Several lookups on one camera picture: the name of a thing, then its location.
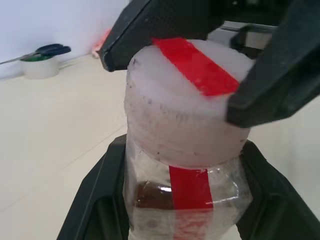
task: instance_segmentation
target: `white floor tile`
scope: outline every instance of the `white floor tile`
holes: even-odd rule
[[[108,145],[127,132],[124,126],[71,163],[46,184],[0,213],[0,239],[55,240],[78,188]]]
[[[55,77],[0,81],[0,212],[126,124],[126,72],[82,57]]]

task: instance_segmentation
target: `red tape strip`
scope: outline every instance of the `red tape strip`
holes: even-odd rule
[[[234,93],[239,83],[183,38],[153,39],[162,54],[204,96]],[[169,167],[176,211],[174,240],[204,240],[213,216],[213,200],[207,170]]]
[[[231,94],[238,89],[237,80],[187,40],[153,39],[153,43],[204,96]]]

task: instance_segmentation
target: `white wall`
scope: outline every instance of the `white wall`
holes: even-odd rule
[[[112,27],[128,0],[6,0],[0,7],[0,62],[61,43],[87,54]],[[19,62],[0,65],[0,79],[21,73]]]

